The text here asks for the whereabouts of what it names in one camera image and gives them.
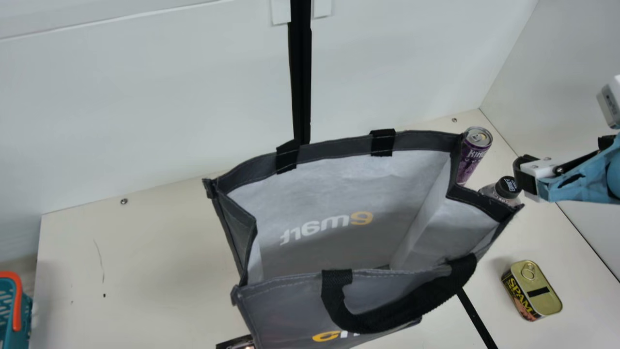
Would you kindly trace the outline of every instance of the shopping bag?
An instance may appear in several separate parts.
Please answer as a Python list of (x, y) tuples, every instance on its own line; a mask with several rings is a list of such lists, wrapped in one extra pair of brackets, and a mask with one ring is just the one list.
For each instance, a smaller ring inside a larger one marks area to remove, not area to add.
[(463, 135), (377, 130), (204, 179), (257, 348), (351, 348), (456, 294), (522, 208), (458, 186)]

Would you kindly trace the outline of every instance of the bottle cap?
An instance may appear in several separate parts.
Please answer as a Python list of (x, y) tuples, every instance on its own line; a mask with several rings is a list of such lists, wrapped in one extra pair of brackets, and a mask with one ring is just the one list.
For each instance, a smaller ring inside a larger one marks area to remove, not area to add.
[(504, 176), (495, 184), (495, 192), (506, 199), (516, 199), (521, 193), (521, 188), (516, 185), (514, 177)]

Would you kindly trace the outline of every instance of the canned food tin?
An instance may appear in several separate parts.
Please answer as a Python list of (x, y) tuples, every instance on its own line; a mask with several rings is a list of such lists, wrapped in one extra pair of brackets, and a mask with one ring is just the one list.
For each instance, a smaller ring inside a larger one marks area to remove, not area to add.
[(491, 132), (482, 127), (470, 127), (465, 130), (465, 139), (461, 149), (461, 162), (456, 175), (456, 182), (465, 185), (469, 177), (482, 161), (482, 157), (493, 144)]
[(517, 310), (528, 321), (536, 321), (562, 310), (562, 302), (556, 292), (532, 261), (511, 265), (502, 276), (502, 282)]

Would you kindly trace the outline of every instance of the tabletop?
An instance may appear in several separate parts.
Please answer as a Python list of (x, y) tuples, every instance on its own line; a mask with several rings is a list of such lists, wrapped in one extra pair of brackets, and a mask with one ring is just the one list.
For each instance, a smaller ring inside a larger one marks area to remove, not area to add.
[[(471, 125), (494, 135), (467, 184), (477, 189), (510, 175), (516, 157), (480, 111), (406, 128), (460, 133)], [(200, 179), (44, 215), (30, 347), (213, 348), (248, 334), (229, 297), (239, 275)], [(557, 205), (523, 201), (526, 207), (465, 287), (494, 342), (519, 349), (615, 348), (620, 283)], [(500, 276), (525, 259), (544, 271), (564, 304), (562, 312), (534, 323), (520, 317)], [(453, 297), (420, 325), (360, 346), (384, 347), (485, 345)]]

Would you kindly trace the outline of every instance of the teal basket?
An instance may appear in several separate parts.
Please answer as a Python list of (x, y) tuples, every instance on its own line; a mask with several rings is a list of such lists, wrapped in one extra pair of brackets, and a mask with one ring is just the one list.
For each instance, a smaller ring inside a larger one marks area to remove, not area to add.
[(19, 276), (0, 271), (0, 349), (28, 349), (31, 317), (32, 298), (24, 294)]

